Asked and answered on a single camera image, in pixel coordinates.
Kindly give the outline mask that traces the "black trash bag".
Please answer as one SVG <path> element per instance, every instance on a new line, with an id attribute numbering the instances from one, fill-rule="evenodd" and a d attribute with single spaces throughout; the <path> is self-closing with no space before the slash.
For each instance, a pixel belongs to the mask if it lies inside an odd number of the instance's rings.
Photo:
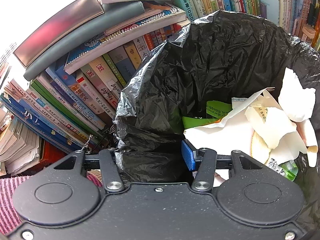
<path id="1" fill-rule="evenodd" d="M 114 120 L 117 162 L 131 183 L 108 196 L 113 239 L 319 239 L 319 168 L 306 156 L 295 187 L 298 216 L 264 227 L 232 219 L 215 194 L 195 193 L 178 149 L 182 116 L 204 113 L 210 99 L 227 101 L 264 87 L 279 95 L 285 68 L 306 88 L 319 88 L 319 54 L 262 18 L 218 11 L 198 19 L 153 50 L 121 93 Z"/>

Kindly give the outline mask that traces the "torn white orange cardboard box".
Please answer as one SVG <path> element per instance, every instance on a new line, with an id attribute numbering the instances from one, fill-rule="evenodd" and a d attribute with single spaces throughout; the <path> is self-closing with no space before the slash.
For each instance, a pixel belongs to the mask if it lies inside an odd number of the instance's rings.
<path id="1" fill-rule="evenodd" d="M 240 150 L 278 172 L 300 153 L 315 167 L 318 144 L 310 122 L 314 105 L 313 88 L 284 89 L 278 100 L 265 89 L 238 103 L 220 122 L 186 129 L 184 136 L 196 148 L 218 154 Z"/>

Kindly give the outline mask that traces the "small white plastic jar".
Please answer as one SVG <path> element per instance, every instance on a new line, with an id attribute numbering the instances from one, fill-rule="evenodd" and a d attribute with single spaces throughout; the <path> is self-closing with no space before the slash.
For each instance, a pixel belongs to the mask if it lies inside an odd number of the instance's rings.
<path id="1" fill-rule="evenodd" d="M 308 24 L 304 24 L 302 27 L 302 38 L 301 40 L 303 42 L 306 42 L 307 44 L 311 45 L 313 42 L 313 39 L 315 37 L 316 31 L 313 29 L 312 26 Z"/>

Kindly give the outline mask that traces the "green clear snack bag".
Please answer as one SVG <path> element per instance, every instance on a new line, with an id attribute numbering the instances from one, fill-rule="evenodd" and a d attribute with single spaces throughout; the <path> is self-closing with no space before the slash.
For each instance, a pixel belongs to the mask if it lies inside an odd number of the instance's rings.
<path id="1" fill-rule="evenodd" d="M 239 120 L 232 118 L 229 124 L 223 128 L 206 127 L 207 125 L 219 123 L 222 118 L 233 110 L 234 106 L 243 103 L 244 100 L 244 98 L 239 98 L 232 103 L 208 101 L 204 112 L 183 116 L 185 138 L 195 148 L 211 148 L 221 155 L 228 155 L 232 150 L 241 150 L 250 155 L 254 130 L 243 114 L 238 115 Z M 288 157 L 287 161 L 280 160 L 281 157 L 282 153 L 273 154 L 271 150 L 270 157 L 265 165 L 293 181 L 298 174 L 298 167 L 294 157 Z"/>

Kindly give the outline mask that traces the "white tissue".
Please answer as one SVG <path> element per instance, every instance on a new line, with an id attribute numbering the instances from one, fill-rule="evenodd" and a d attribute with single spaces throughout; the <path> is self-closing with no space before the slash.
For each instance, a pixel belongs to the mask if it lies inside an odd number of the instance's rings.
<path id="1" fill-rule="evenodd" d="M 297 74 L 292 69 L 286 68 L 278 103 L 289 119 L 294 122 L 310 119 L 315 102 L 316 90 L 303 88 Z"/>

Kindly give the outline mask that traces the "left row of books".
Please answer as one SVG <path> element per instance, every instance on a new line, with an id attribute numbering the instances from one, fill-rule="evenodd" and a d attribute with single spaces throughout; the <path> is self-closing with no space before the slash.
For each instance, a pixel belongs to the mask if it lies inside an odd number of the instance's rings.
<path id="1" fill-rule="evenodd" d="M 185 21 L 148 18 L 105 31 L 51 63 L 25 85 L 10 80 L 1 101 L 33 132 L 64 152 L 108 145 L 121 90 L 149 51 Z"/>

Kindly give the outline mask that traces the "torn white paper piece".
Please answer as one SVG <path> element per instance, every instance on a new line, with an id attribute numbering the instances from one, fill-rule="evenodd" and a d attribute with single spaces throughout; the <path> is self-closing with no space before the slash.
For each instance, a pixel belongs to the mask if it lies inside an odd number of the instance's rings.
<path id="1" fill-rule="evenodd" d="M 275 149 L 283 136 L 296 131 L 297 126 L 287 114 L 276 107 L 247 107 L 245 116 L 268 148 Z"/>

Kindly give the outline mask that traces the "stack of flat books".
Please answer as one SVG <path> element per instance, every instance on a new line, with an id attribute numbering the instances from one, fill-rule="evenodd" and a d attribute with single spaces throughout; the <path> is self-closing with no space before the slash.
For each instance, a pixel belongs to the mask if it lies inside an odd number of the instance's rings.
<path id="1" fill-rule="evenodd" d="M 98 0 L 75 0 L 37 27 L 15 50 L 14 55 L 25 68 L 24 78 L 35 78 L 50 64 L 90 38 L 127 20 L 169 5 L 130 1 L 100 4 Z"/>

